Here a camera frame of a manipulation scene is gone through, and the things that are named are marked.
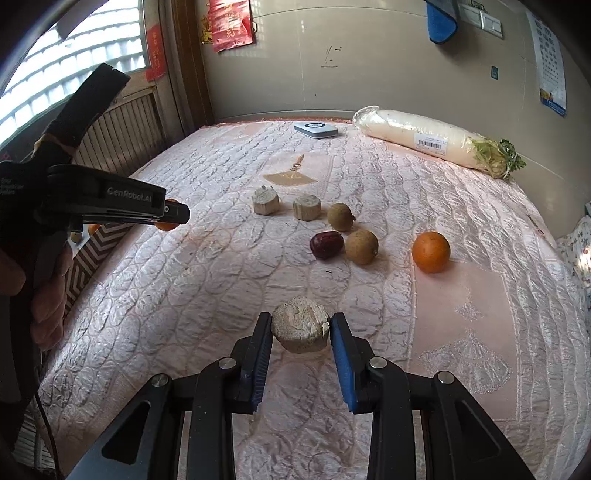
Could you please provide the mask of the person left hand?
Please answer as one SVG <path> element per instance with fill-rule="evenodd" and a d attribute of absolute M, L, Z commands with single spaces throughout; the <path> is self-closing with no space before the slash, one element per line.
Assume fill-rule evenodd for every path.
<path fill-rule="evenodd" d="M 51 278 L 36 292 L 32 301 L 33 323 L 30 334 L 42 350 L 53 348 L 63 337 L 63 316 L 66 304 L 66 275 L 72 265 L 72 251 L 64 245 L 56 260 Z M 1 294 L 16 295 L 23 287 L 25 274 L 4 252 L 1 253 Z"/>

